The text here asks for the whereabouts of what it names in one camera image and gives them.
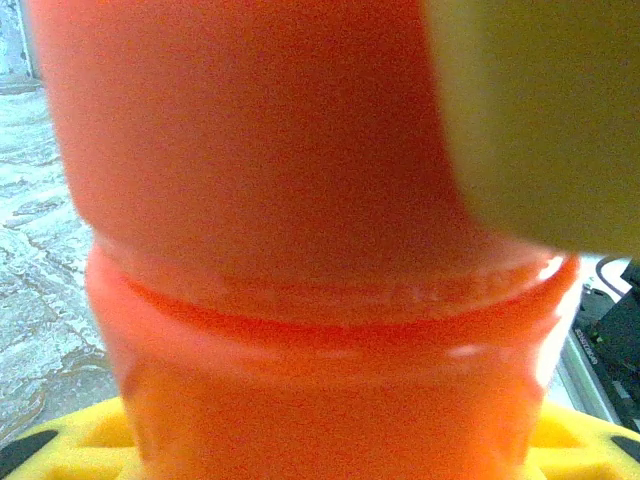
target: plastic bottle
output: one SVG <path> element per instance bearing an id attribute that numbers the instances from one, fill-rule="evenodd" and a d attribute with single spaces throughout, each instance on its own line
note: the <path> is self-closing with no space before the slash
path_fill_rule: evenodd
<path id="1" fill-rule="evenodd" d="M 576 260 L 466 212 L 418 4 L 31 10 L 150 478 L 517 474 Z"/>

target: black cable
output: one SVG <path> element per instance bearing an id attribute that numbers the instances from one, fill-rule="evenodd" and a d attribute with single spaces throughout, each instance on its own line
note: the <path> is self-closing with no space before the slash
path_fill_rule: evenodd
<path id="1" fill-rule="evenodd" d="M 602 258 L 597 264 L 596 264 L 596 275 L 598 276 L 598 278 L 600 280 L 602 280 L 602 283 L 604 283 L 607 287 L 609 287 L 611 290 L 613 290 L 617 295 L 620 295 L 621 297 L 624 297 L 624 292 L 622 290 L 618 290 L 616 287 L 613 286 L 613 284 L 611 282 L 609 282 L 609 280 L 607 280 L 604 275 L 602 274 L 602 267 L 604 267 L 606 264 L 611 263 L 611 262 L 615 262 L 616 260 L 620 260 L 622 258 L 625 257 L 604 257 Z"/>

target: yellow plastic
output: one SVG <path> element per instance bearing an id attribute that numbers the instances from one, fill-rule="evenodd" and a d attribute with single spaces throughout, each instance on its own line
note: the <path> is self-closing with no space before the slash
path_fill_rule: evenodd
<path id="1" fill-rule="evenodd" d="M 140 480 L 141 467 L 122 402 L 114 398 L 42 424 L 24 436 L 59 432 L 6 480 Z M 633 480 L 640 465 L 609 439 L 640 435 L 546 402 L 523 480 Z"/>

